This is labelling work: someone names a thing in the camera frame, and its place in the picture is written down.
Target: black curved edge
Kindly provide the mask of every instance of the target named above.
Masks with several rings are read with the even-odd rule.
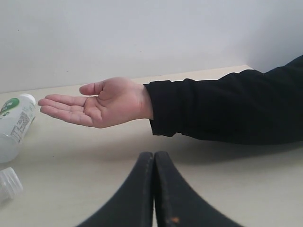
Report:
[[[154,157],[158,227],[241,227],[203,200],[185,181],[167,152]]]
[[[143,152],[113,197],[78,227],[152,227],[153,154]]]

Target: beige table surface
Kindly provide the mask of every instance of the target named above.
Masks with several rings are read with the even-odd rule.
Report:
[[[137,79],[218,79],[248,66]],[[79,86],[28,91],[79,95]],[[0,94],[0,103],[20,94]],[[152,136],[148,120],[93,129],[37,110],[13,167],[24,193],[0,206],[3,227],[72,227],[119,188],[143,151],[169,152],[191,186],[219,211],[247,227],[303,226],[302,144],[254,147]]]

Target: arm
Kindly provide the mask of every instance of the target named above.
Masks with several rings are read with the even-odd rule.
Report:
[[[219,80],[145,85],[154,135],[279,144],[303,140],[303,56],[267,73],[245,70]]]

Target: open palm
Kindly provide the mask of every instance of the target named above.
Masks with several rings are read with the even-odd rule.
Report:
[[[126,78],[112,78],[80,88],[83,95],[48,95],[39,101],[40,111],[63,121],[105,128],[140,118],[146,114],[149,96],[143,85]]]

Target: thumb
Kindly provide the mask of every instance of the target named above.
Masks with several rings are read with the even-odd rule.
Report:
[[[103,90],[104,82],[97,82],[92,84],[87,84],[80,87],[80,93],[85,96],[98,95]]]

